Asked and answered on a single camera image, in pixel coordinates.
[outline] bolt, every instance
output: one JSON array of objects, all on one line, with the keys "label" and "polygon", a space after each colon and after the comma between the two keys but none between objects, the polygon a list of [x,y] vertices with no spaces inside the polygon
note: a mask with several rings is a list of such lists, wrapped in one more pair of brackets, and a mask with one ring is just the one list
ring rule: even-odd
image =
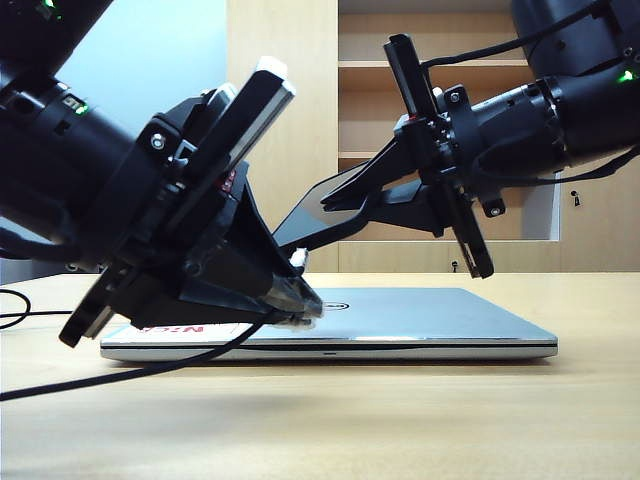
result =
[{"label": "bolt", "polygon": [[191,277],[197,277],[202,273],[202,266],[196,262],[187,261],[182,268],[184,272]]},{"label": "bolt", "polygon": [[167,143],[167,139],[164,137],[164,135],[161,135],[159,133],[154,133],[151,136],[151,146],[156,150],[162,150],[166,143]]}]

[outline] green led light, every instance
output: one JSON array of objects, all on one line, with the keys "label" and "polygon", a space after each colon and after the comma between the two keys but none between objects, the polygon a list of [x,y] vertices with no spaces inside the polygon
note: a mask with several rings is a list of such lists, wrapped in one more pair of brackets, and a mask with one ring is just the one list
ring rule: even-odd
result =
[{"label": "green led light", "polygon": [[82,105],[75,109],[76,115],[84,115],[89,111],[89,105]]},{"label": "green led light", "polygon": [[635,80],[636,78],[638,77],[634,75],[631,70],[626,70],[624,74],[618,79],[618,83],[630,82],[631,80]]}]

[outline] laptop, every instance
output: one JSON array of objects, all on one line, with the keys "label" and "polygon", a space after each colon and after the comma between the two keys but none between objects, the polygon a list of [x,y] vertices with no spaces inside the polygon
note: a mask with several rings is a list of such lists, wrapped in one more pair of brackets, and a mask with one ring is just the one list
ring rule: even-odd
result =
[{"label": "laptop", "polygon": [[[509,360],[558,353],[552,333],[459,288],[319,288],[325,314],[313,328],[265,325],[228,360]],[[204,353],[247,324],[120,327],[105,358],[154,362]]]}]

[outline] table surface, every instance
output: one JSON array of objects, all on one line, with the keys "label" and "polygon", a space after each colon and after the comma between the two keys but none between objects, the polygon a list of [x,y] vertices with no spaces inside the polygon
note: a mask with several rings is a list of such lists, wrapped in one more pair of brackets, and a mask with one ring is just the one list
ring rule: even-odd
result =
[{"label": "table surface", "polygon": [[[72,309],[94,280],[9,287],[34,310]],[[466,288],[554,332],[559,355],[200,366],[5,402],[2,479],[640,478],[640,273],[308,280]],[[0,302],[21,308],[6,295]],[[33,317],[2,333],[3,389],[124,368],[102,359],[95,341],[62,345],[64,320]]]}]

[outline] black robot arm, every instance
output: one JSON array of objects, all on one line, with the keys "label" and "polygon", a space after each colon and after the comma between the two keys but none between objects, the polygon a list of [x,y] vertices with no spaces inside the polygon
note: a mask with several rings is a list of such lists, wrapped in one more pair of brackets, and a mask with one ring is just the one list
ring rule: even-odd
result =
[{"label": "black robot arm", "polygon": [[[378,221],[441,236],[452,228],[473,276],[493,265],[471,210],[506,212],[501,190],[600,178],[640,148],[640,2],[514,0],[520,40],[419,65],[411,40],[385,51],[407,106],[370,161],[316,185],[275,232],[285,251],[318,248]],[[462,85],[435,94],[429,68],[515,47],[538,80],[477,105]],[[593,172],[539,178],[627,149]],[[409,173],[419,180],[385,189]]]},{"label": "black robot arm", "polygon": [[[109,3],[0,0],[0,214],[51,240],[0,229],[0,254],[106,267],[61,334],[69,345],[114,313],[138,327],[305,322],[322,302],[289,257],[369,221],[452,228],[471,273],[487,277],[474,202],[502,215],[505,187],[554,183],[539,175],[631,148],[578,179],[609,175],[638,153],[640,0],[514,0],[522,38],[497,49],[420,65],[409,37],[393,36],[385,52],[408,114],[272,237],[243,159],[294,94],[282,66],[266,60],[239,92],[187,99],[131,135],[54,77]],[[530,85],[478,105],[462,85],[431,88],[430,65],[523,45]]]}]

